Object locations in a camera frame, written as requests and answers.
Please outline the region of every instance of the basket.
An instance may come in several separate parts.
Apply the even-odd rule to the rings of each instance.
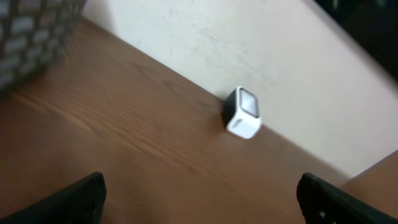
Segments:
[[[86,0],[0,0],[0,94],[61,56]]]

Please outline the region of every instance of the wood grain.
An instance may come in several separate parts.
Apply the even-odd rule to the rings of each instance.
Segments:
[[[346,181],[266,127],[227,133],[221,105],[81,22],[46,76],[0,102],[0,217],[100,171],[103,223],[303,223],[304,172]]]
[[[398,151],[350,180],[343,189],[398,218]]]

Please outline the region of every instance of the black plastic part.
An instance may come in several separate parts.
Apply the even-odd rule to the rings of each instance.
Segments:
[[[223,109],[223,120],[225,126],[232,120],[236,112],[236,90],[234,90],[225,100]]]
[[[95,172],[67,188],[2,220],[1,224],[98,224],[106,198],[102,173]]]
[[[398,220],[366,205],[313,174],[304,174],[297,200],[307,224],[398,224]]]

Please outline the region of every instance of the small cube device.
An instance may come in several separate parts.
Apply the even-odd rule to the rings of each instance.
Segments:
[[[239,86],[224,103],[223,119],[226,129],[244,139],[252,138],[261,127],[257,97]]]

